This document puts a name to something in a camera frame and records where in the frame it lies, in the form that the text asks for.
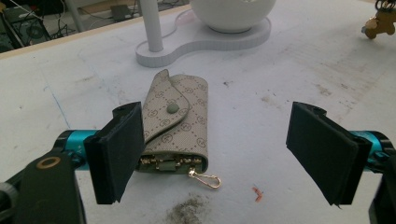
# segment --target white curved stand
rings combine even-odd
[[[163,41],[161,37],[160,15],[158,14],[158,3],[156,0],[140,1],[142,7],[143,21],[146,27],[148,38],[148,48],[152,52],[163,50]]]
[[[222,34],[216,32],[199,19],[192,10],[187,10],[177,16],[169,34],[163,36],[163,50],[149,50],[145,41],[136,49],[137,62],[146,67],[163,67],[176,61],[184,54],[196,50],[238,50],[250,49],[264,43],[271,33],[271,22],[265,18],[261,23],[240,34]]]

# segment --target red stain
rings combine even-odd
[[[253,187],[253,191],[257,194],[256,203],[259,203],[262,200],[262,192],[258,189]]]

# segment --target wallet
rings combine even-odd
[[[196,176],[208,166],[207,95],[203,78],[169,77],[168,70],[154,77],[142,109],[146,148],[137,171],[189,175],[206,184]]]

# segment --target wallet flap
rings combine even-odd
[[[158,73],[142,111],[146,143],[180,123],[189,108],[189,101],[172,85],[168,70]]]

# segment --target wallet snap button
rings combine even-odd
[[[169,114],[175,114],[179,110],[179,107],[177,104],[170,104],[168,107],[166,107],[166,112]]]

